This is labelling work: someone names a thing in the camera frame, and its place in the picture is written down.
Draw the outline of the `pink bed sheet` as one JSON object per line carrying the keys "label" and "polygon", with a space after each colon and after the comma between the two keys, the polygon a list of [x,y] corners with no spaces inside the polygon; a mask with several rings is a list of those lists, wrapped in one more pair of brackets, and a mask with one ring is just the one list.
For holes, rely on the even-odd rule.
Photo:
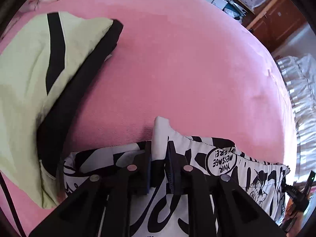
{"label": "pink bed sheet", "polygon": [[[284,154],[296,151],[295,130],[278,67],[248,30],[215,6],[204,0],[60,0],[25,14],[1,41],[1,54],[31,19],[51,12],[116,19],[123,30],[72,119],[56,173],[58,205],[47,216],[67,198],[66,157],[149,141],[157,117],[183,136],[228,139],[260,162],[290,167]],[[22,189],[2,198],[22,206],[12,210],[15,220],[33,220],[44,210]]]}

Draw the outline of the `black white graffiti jacket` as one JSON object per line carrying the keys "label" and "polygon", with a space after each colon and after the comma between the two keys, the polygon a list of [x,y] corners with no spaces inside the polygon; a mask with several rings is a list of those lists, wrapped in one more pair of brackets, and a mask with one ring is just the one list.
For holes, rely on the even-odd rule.
{"label": "black white graffiti jacket", "polygon": [[171,128],[168,119],[157,117],[152,139],[123,146],[71,153],[63,162],[64,189],[71,195],[90,176],[109,166],[126,167],[146,151],[150,158],[148,195],[134,197],[131,208],[131,236],[188,236],[188,205],[185,194],[175,195],[166,169],[174,157],[182,165],[199,169],[208,180],[230,176],[271,219],[284,216],[285,194],[281,183],[289,168],[280,163],[260,162],[228,139],[183,136]]}

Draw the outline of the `brown wooden cabinet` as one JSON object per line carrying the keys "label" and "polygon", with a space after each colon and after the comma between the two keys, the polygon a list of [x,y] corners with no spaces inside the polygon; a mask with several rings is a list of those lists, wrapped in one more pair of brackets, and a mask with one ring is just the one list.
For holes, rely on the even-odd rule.
{"label": "brown wooden cabinet", "polygon": [[291,0],[270,0],[246,29],[272,53],[305,23],[306,18]]}

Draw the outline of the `white ruffled curtain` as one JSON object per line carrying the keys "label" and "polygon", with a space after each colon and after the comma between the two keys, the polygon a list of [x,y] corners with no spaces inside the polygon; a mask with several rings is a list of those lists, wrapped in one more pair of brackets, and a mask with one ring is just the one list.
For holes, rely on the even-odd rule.
{"label": "white ruffled curtain", "polygon": [[277,60],[288,90],[297,134],[295,181],[305,182],[315,171],[315,58],[287,56]]}

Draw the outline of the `green black folded garment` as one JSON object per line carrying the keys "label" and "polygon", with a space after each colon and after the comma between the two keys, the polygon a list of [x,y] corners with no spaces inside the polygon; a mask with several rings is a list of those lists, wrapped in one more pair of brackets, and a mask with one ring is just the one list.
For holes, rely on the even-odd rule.
{"label": "green black folded garment", "polygon": [[1,54],[1,171],[41,208],[58,205],[72,119],[122,30],[116,19],[39,14]]}

